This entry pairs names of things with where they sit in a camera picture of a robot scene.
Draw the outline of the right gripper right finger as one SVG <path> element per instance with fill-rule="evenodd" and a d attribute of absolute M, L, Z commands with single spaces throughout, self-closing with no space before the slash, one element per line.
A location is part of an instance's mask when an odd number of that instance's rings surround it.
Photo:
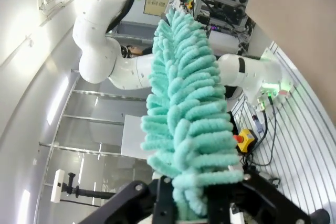
<path fill-rule="evenodd" d="M 246 173 L 238 183 L 209 186 L 206 194 L 208 223 L 231 223 L 231 204 L 247 212 L 257 223 L 311 223 L 308 214 L 254 173 Z"/>

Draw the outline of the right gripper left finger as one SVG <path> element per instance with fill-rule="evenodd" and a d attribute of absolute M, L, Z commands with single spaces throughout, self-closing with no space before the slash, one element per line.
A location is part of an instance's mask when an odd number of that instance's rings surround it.
<path fill-rule="evenodd" d="M 149 184 L 135 180 L 80 223 L 140 223 L 149 216 L 152 223 L 176 223 L 172 192 L 171 180 L 165 176 Z"/>

